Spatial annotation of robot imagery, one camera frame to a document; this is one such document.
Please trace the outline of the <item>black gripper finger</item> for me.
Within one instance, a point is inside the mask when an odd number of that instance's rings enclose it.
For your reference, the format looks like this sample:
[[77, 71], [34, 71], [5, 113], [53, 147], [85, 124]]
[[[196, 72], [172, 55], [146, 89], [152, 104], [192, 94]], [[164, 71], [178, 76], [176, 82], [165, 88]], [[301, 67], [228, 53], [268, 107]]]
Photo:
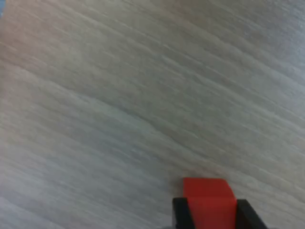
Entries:
[[173, 229], [195, 229], [187, 198], [173, 198], [172, 210]]
[[246, 199], [237, 199], [236, 229], [268, 229], [251, 204]]

